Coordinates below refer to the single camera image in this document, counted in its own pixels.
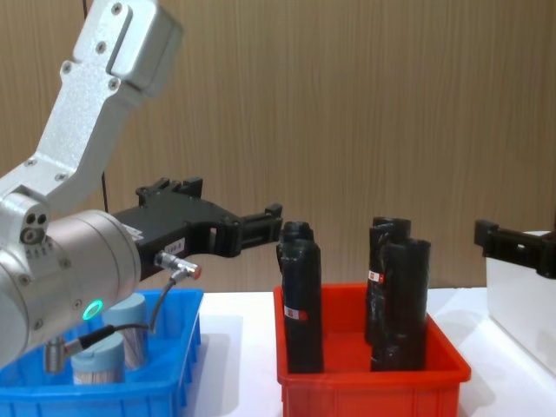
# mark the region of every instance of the white label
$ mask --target white label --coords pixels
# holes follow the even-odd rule
[[[378,282],[379,284],[382,284],[384,282],[384,274],[378,274],[373,271],[368,271],[368,279],[370,281],[374,281],[374,282]]]
[[[139,230],[138,228],[132,228],[131,226],[128,226],[127,224],[123,224],[123,226],[128,231],[128,233],[131,235],[131,239],[133,239],[133,242],[140,241],[142,239],[142,231],[141,230]]]
[[[284,315],[290,319],[305,321],[308,319],[307,313],[284,306]]]
[[[185,250],[185,237],[180,239],[179,241],[175,241],[174,243],[170,243],[166,248],[164,248],[165,252],[168,252],[171,255],[179,254]]]

